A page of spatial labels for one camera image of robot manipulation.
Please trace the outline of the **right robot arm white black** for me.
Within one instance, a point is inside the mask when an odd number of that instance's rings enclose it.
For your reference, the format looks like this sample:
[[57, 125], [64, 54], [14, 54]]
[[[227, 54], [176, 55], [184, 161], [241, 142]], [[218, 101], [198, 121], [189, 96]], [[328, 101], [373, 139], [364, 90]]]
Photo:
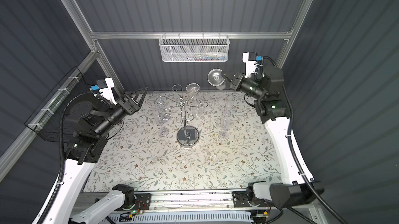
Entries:
[[312, 203], [324, 192], [321, 182], [315, 181], [300, 153], [292, 130], [294, 112], [284, 87], [283, 71], [265, 66], [259, 81], [237, 73], [229, 78], [230, 88], [254, 99], [254, 107], [267, 133], [271, 136], [281, 168], [281, 182], [250, 183], [247, 197], [251, 204], [263, 201], [278, 208]]

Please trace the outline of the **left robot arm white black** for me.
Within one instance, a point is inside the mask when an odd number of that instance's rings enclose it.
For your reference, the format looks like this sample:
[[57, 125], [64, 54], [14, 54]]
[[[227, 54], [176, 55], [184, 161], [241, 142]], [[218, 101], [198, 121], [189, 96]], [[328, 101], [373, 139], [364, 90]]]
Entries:
[[131, 210], [135, 206], [133, 187], [118, 184], [82, 213], [71, 215], [88, 175], [108, 143], [108, 133], [126, 116], [141, 109], [147, 93], [147, 88], [126, 92], [112, 104], [101, 94], [89, 92], [68, 102], [59, 121], [59, 173], [35, 224], [98, 224], [118, 208]]

